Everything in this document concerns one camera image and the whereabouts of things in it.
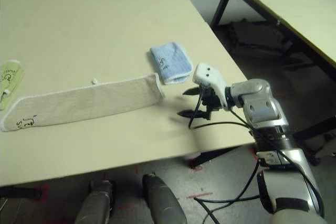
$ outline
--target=printed logo on towel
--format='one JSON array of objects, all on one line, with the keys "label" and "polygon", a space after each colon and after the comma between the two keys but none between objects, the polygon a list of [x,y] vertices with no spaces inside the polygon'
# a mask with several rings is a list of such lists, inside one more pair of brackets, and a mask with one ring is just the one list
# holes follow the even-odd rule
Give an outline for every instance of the printed logo on towel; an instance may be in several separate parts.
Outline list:
[{"label": "printed logo on towel", "polygon": [[160,67],[162,68],[162,70],[167,69],[169,66],[168,65],[164,65],[164,62],[166,61],[165,58],[161,58],[159,63],[160,63]]},{"label": "printed logo on towel", "polygon": [[18,121],[16,123],[16,126],[19,128],[19,129],[25,129],[25,128],[29,128],[29,127],[32,127],[35,123],[34,119],[33,118],[28,118],[28,119],[23,119]]},{"label": "printed logo on towel", "polygon": [[0,76],[0,82],[2,82],[3,80],[10,81],[15,75],[15,73],[16,73],[16,70],[12,70],[12,69],[5,70]]}]

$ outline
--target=beige towel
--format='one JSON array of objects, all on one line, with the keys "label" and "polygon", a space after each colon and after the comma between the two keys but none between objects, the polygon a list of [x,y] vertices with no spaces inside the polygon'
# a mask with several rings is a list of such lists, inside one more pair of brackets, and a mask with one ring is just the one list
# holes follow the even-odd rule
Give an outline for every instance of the beige towel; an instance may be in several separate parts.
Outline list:
[{"label": "beige towel", "polygon": [[164,97],[159,76],[19,98],[0,121],[2,131],[69,123],[151,106]]}]

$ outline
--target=small white object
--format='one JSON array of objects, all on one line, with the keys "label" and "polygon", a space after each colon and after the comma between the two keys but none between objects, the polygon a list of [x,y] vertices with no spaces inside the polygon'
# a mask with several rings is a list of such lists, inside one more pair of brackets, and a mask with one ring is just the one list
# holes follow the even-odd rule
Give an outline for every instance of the small white object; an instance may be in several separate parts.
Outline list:
[{"label": "small white object", "polygon": [[225,99],[225,88],[227,85],[218,69],[200,62],[194,72],[193,82],[206,88],[213,88],[216,95],[219,97],[223,109],[228,111]]},{"label": "small white object", "polygon": [[91,82],[92,82],[93,85],[97,85],[98,84],[98,80],[96,78],[93,78]]}]

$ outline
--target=black cable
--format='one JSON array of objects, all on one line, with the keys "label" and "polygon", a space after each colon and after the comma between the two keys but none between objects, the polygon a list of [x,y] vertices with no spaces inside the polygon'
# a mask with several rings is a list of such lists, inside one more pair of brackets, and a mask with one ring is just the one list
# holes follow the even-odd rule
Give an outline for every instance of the black cable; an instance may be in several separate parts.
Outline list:
[{"label": "black cable", "polygon": [[199,199],[199,200],[202,202],[206,202],[206,203],[230,203],[230,202],[240,202],[240,201],[258,199],[259,197],[260,197],[259,195],[255,195],[255,196],[246,197],[246,198],[239,198],[237,200],[235,199],[223,199],[223,200]]},{"label": "black cable", "polygon": [[[247,190],[248,186],[251,184],[253,177],[256,175],[256,173],[257,173],[257,171],[258,171],[258,167],[259,167],[259,162],[256,163],[256,166],[254,167],[254,170],[253,170],[251,176],[249,177],[247,183],[245,184],[245,186],[244,186],[244,188],[242,189],[242,191],[238,194],[238,196],[237,196],[234,200],[230,201],[230,202],[229,202],[228,204],[226,204],[226,205],[223,205],[223,206],[217,207],[217,208],[215,208],[215,209],[213,209],[213,210],[210,210],[210,213],[212,214],[213,212],[215,212],[215,211],[217,211],[217,210],[220,210],[220,209],[223,209],[223,208],[225,208],[225,207],[231,206],[233,203],[237,202],[238,199],[239,199],[239,198],[244,194],[244,192]],[[197,199],[197,198],[194,198],[194,199],[195,199],[198,203],[200,203],[200,204],[201,204],[201,202],[203,201],[203,199]],[[208,213],[208,214],[207,214],[207,215],[204,217],[204,219],[203,219],[203,223],[205,222],[205,220],[206,220],[206,218],[207,218],[208,216],[211,216],[211,215],[209,214],[209,212],[207,212],[207,213]]]},{"label": "black cable", "polygon": [[[248,201],[248,200],[253,200],[253,199],[258,199],[258,198],[260,198],[260,196],[259,196],[259,195],[255,195],[255,196],[251,196],[251,197],[240,198],[240,199],[238,199],[238,200],[233,200],[233,201],[234,201],[234,202],[238,202],[238,201]],[[213,212],[215,212],[215,211],[221,210],[221,209],[223,209],[223,208],[225,208],[225,207],[228,207],[228,206],[230,206],[230,205],[231,205],[231,204],[226,204],[226,205],[224,205],[224,206],[221,206],[221,207],[212,209],[210,212],[213,213]],[[209,216],[209,214],[207,214],[207,215],[204,217],[204,219],[203,219],[203,221],[202,221],[202,224],[205,223],[206,218],[208,218],[208,216]]]},{"label": "black cable", "polygon": [[272,141],[270,141],[267,137],[265,137],[262,133],[257,131],[252,125],[249,125],[244,119],[242,119],[239,115],[237,115],[234,111],[230,110],[231,113],[237,117],[239,120],[241,120],[247,127],[249,127],[255,134],[258,134],[261,136],[269,145],[271,145],[274,150],[280,154],[282,157],[284,157],[292,166],[294,166],[299,173],[303,176],[303,178],[307,181],[307,183],[310,185],[312,191],[315,194],[316,200],[319,205],[319,214],[322,218],[324,218],[324,204],[322,200],[322,196],[319,193],[319,191],[315,188],[315,185],[310,181],[310,179],[307,177],[307,175],[302,171],[301,167],[298,166],[296,163],[294,163],[285,153],[283,153]]},{"label": "black cable", "polygon": [[203,202],[201,202],[197,198],[194,198],[194,200],[196,200],[204,208],[204,210],[207,212],[207,216],[210,216],[212,220],[214,221],[214,223],[220,224],[219,221],[216,219],[216,217],[212,214],[210,209],[208,209],[208,207]]},{"label": "black cable", "polygon": [[245,128],[248,128],[246,125],[242,124],[242,123],[237,123],[237,122],[215,122],[215,123],[206,123],[206,124],[201,124],[201,125],[198,125],[198,126],[194,126],[192,127],[191,129],[194,130],[194,129],[198,129],[198,128],[202,128],[202,127],[205,127],[205,126],[210,126],[210,125],[215,125],[215,124],[236,124],[236,125],[240,125],[240,126],[243,126]]},{"label": "black cable", "polygon": [[191,126],[191,124],[193,123],[193,120],[194,120],[194,118],[195,118],[195,115],[196,115],[196,113],[198,112],[198,109],[199,109],[199,107],[200,107],[200,105],[201,105],[201,101],[202,101],[202,98],[203,98],[203,94],[204,94],[204,89],[200,86],[199,87],[200,89],[200,95],[199,95],[199,97],[198,97],[198,102],[197,102],[197,105],[196,105],[196,108],[195,108],[195,110],[194,110],[194,113],[192,114],[192,116],[190,117],[190,120],[189,120],[189,124],[188,124],[188,128],[190,129],[190,126]]}]

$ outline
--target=table leg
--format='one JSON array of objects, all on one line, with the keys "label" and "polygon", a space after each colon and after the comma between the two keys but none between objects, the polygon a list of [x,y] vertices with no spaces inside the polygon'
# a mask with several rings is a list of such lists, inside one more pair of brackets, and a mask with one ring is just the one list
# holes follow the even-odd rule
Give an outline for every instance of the table leg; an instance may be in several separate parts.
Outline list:
[{"label": "table leg", "polygon": [[238,148],[238,146],[225,148],[221,150],[211,151],[211,152],[202,152],[197,158],[193,159],[190,162],[190,167],[195,168],[199,165],[204,164],[205,162],[208,162],[218,156],[221,156],[229,151],[232,151],[233,149]]},{"label": "table leg", "polygon": [[224,10],[225,10],[228,2],[229,2],[229,0],[220,0],[219,1],[219,4],[217,6],[217,10],[216,10],[215,15],[212,18],[212,21],[211,21],[211,24],[210,24],[210,28],[212,30],[214,30],[218,26],[219,21],[222,18],[222,15],[224,13]]}]

